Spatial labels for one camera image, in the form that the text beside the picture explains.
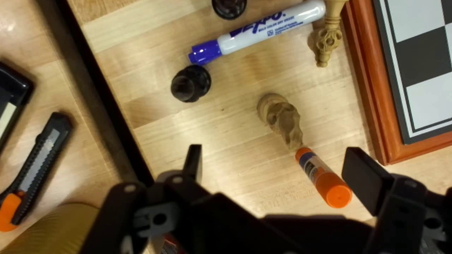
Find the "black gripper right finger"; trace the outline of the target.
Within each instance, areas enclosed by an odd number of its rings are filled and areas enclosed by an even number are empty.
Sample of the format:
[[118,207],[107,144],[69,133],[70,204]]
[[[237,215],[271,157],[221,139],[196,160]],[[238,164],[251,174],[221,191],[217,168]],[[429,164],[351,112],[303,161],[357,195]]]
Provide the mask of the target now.
[[341,178],[372,216],[377,216],[394,178],[358,147],[344,153]]

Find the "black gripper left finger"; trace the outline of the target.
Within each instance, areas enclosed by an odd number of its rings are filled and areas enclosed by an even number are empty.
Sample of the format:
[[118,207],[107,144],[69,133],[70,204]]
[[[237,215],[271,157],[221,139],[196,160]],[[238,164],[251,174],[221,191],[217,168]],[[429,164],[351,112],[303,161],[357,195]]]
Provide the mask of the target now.
[[185,157],[182,177],[185,184],[197,184],[202,178],[202,146],[190,144]]

